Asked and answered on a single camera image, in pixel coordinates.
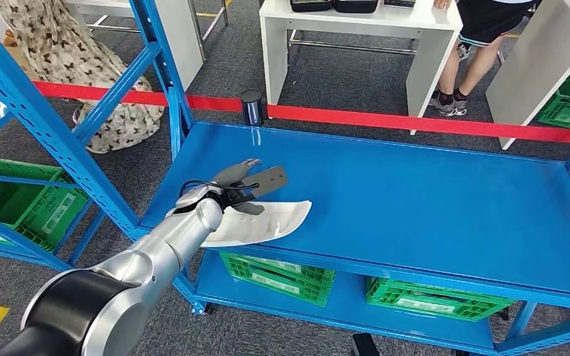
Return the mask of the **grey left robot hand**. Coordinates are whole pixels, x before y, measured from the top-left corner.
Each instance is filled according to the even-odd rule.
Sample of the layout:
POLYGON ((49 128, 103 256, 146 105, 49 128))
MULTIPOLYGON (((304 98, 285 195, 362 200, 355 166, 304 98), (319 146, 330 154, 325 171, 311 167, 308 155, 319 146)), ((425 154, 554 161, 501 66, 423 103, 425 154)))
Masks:
MULTIPOLYGON (((247 177, 250 170, 259 164, 261 164, 260 159, 245 159, 240 163, 237 163, 220 171, 217 175, 214 176, 212 182, 226 186, 235 185, 247 177)), ((239 204, 233 205, 232 207, 236 211, 254 216, 260 215, 264 212, 263 206, 255 205, 249 201, 240 202, 239 204)))

